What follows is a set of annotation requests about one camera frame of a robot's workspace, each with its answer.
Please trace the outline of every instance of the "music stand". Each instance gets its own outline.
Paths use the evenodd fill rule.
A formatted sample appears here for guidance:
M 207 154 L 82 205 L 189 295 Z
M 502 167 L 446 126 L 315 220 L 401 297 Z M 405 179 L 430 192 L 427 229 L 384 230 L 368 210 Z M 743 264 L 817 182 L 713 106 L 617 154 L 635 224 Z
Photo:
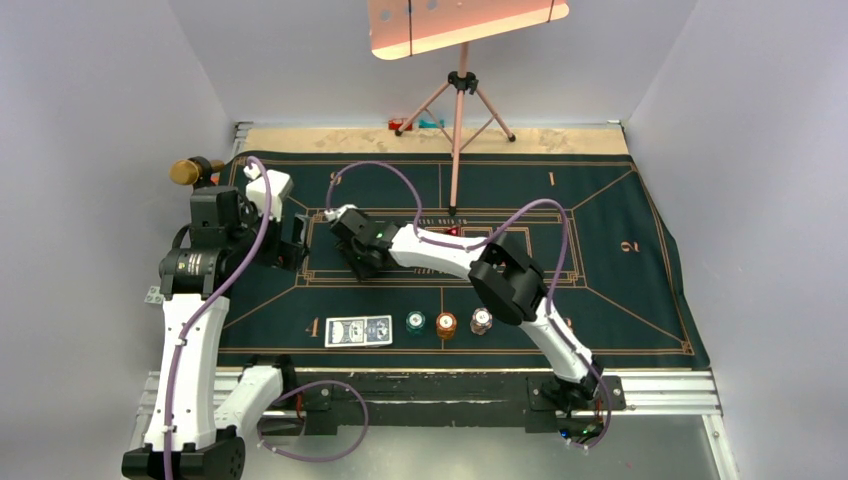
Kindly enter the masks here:
M 488 96 L 479 87 L 477 76 L 468 71 L 468 50 L 473 40 L 564 18 L 565 0 L 369 0 L 371 51 L 377 58 L 395 60 L 451 45 L 460 45 L 459 69 L 395 130 L 403 135 L 423 112 L 427 112 L 451 143 L 451 193 L 448 214 L 456 215 L 460 152 L 477 138 L 492 121 L 497 121 L 510 142 L 515 134 L 501 118 Z M 430 105 L 445 90 L 456 88 L 453 136 L 430 112 Z M 462 143 L 462 110 L 466 92 L 475 93 L 492 114 L 465 143 Z

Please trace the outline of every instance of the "dark green mat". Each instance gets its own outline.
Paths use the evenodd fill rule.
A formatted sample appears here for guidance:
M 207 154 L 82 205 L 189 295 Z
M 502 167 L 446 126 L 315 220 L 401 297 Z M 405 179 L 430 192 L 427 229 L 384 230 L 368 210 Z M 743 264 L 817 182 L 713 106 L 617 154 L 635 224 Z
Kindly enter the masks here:
M 300 367 L 528 368 L 548 367 L 519 329 L 504 324 L 484 336 L 469 321 L 480 306 L 469 285 L 421 270 L 390 272 L 357 283 L 334 250 L 322 218 L 334 171 L 360 160 L 389 162 L 418 189 L 427 228 L 458 222 L 467 236 L 491 232 L 517 208 L 540 197 L 558 200 L 571 226 L 569 255 L 556 306 L 578 338 L 605 366 L 706 368 L 709 358 L 683 296 L 677 246 L 626 155 L 464 155 L 459 212 L 447 216 L 450 157 L 440 154 L 286 154 L 246 152 L 222 172 L 220 183 L 245 185 L 241 167 L 256 155 L 268 168 L 292 176 L 286 202 L 312 217 L 312 253 L 303 271 L 251 267 L 236 284 L 221 335 L 220 365 L 241 365 L 254 353 L 290 353 Z M 391 172 L 361 167 L 344 175 L 333 205 L 354 203 L 377 217 L 411 220 L 414 201 Z M 510 235 L 524 242 L 552 275 L 561 238 L 554 209 L 533 210 Z M 410 310 L 428 319 L 423 336 L 404 327 Z M 442 342 L 433 319 L 440 311 L 460 320 L 456 336 Z M 362 350 L 324 349 L 324 319 L 390 314 L 394 344 Z

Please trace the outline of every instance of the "playing card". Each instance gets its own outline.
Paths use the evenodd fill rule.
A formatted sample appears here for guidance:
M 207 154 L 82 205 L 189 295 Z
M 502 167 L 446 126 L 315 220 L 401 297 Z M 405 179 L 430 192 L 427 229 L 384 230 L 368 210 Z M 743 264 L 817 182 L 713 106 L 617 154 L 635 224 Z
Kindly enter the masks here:
M 326 332 L 324 346 L 327 348 L 389 345 L 392 343 L 392 317 L 327 318 Z

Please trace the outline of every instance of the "gray wall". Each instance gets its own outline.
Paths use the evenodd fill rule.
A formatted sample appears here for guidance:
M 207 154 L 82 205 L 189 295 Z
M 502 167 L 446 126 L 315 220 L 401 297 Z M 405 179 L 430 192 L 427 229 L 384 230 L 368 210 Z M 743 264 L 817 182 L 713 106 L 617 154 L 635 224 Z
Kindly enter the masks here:
M 848 469 L 848 4 L 698 3 L 628 127 L 743 478 Z
M 165 0 L 0 2 L 0 479 L 120 472 L 185 222 L 229 121 Z
M 171 0 L 227 113 L 286 124 L 381 124 L 412 113 L 459 47 L 371 54 L 366 0 Z M 695 0 L 572 0 L 571 14 L 474 42 L 470 68 L 513 125 L 629 117 Z M 435 110 L 452 123 L 453 95 Z M 476 98 L 468 118 L 482 123 Z

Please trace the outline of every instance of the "pink tripod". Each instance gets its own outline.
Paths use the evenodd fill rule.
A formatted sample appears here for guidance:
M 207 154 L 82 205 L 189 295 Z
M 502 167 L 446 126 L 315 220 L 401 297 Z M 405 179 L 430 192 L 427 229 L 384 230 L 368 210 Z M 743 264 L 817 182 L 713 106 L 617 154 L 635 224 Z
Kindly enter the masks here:
M 480 135 L 480 133 L 485 130 L 490 123 L 492 123 L 492 120 L 498 122 L 498 125 L 501 126 L 504 133 L 506 134 L 506 138 L 510 142 L 515 141 L 515 134 L 512 133 L 512 130 L 510 130 L 508 126 L 506 126 L 506 122 L 503 121 L 503 118 L 501 118 L 498 111 L 495 110 L 495 106 L 492 105 L 492 102 L 489 101 L 489 98 L 486 96 L 485 93 L 483 93 L 483 90 L 477 86 L 477 77 L 473 73 L 468 71 L 468 44 L 469 42 L 461 44 L 461 50 L 459 54 L 459 71 L 451 72 L 448 75 L 447 81 L 443 83 L 442 86 L 439 87 L 435 91 L 435 93 L 433 93 L 433 95 L 430 95 L 430 98 L 428 98 L 427 101 L 424 102 L 420 107 L 418 107 L 418 110 L 416 110 L 415 113 L 411 117 L 409 117 L 409 119 L 404 122 L 400 128 L 395 130 L 395 135 L 397 135 L 398 137 L 403 135 L 403 131 L 406 130 L 406 128 L 421 115 L 421 112 L 427 112 L 427 114 L 430 115 L 433 121 L 436 122 L 436 125 L 439 126 L 439 129 L 442 131 L 445 137 L 447 137 L 448 141 L 451 142 L 451 145 L 453 147 L 453 168 L 451 170 L 451 199 L 450 205 L 448 206 L 448 214 L 450 214 L 451 216 L 456 215 L 456 193 L 458 189 L 457 182 L 459 181 L 459 152 L 461 152 L 469 143 L 471 143 L 472 140 L 477 138 L 477 135 Z M 444 93 L 444 91 L 447 90 L 450 85 L 456 87 L 456 111 L 454 113 L 452 138 L 448 134 L 448 132 L 445 131 L 444 127 L 442 127 L 439 120 L 436 119 L 436 117 L 433 115 L 432 112 L 430 112 L 428 108 L 430 104 L 432 104 L 437 98 L 439 98 L 439 95 Z M 461 143 L 462 105 L 465 99 L 466 91 L 469 95 L 474 95 L 474 93 L 476 92 L 477 96 L 480 97 L 480 100 L 483 101 L 483 104 L 486 105 L 486 108 L 489 109 L 489 112 L 492 114 L 492 116 L 486 123 L 483 124 L 482 127 L 480 127 L 480 129 L 478 129 L 474 133 L 474 135 L 471 136 L 471 138 L 466 140 L 465 143 Z

